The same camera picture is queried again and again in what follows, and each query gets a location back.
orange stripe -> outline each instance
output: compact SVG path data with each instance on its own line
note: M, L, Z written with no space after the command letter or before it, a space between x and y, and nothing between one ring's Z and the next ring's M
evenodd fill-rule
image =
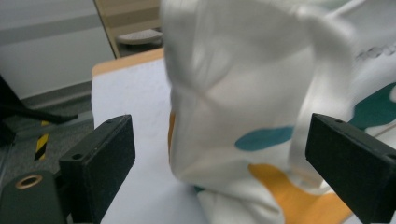
M314 195L294 186L275 166L250 164L253 176L267 187L283 209L287 224L336 224L352 215L335 193Z
M170 154L171 145L172 145L173 130L175 128L175 119L176 119L176 113L172 111L171 115L169 116L169 131L168 131L168 153L169 154Z

gray floor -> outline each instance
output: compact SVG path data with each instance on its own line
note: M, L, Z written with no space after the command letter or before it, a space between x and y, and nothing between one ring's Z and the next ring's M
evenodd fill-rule
M17 138L12 146L0 148L0 157L2 157L0 158L0 172L2 174L0 176L0 188L13 178L28 172L49 170L56 173L59 170L59 158L93 130L91 95L87 92L80 92L75 97L70 97L73 94L66 95L68 97L63 97L63 100L52 100L55 104L41 101L40 105L45 105L44 107L40 105L31 107L38 107L42 111L56 115L79 114L79 118L75 121L69 121L63 125L49 125L43 128L40 120L17 116L5 120L5 124L17 134ZM35 161L36 144L42 133L49 134L45 159Z

hazard tape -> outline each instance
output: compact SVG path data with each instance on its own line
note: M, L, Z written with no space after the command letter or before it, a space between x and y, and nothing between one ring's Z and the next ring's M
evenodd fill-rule
M48 121L41 121L41 126L50 124ZM37 146L35 148L35 161L43 161L46 159L47 143L49 141L49 134L42 134L37 140Z

white cloth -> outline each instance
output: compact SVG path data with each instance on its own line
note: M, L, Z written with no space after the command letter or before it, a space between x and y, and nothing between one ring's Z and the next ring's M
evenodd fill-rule
M354 106L396 82L395 11L391 0L163 2L171 168L203 189L211 223L288 221L255 164L329 191L304 157L311 114L361 124Z

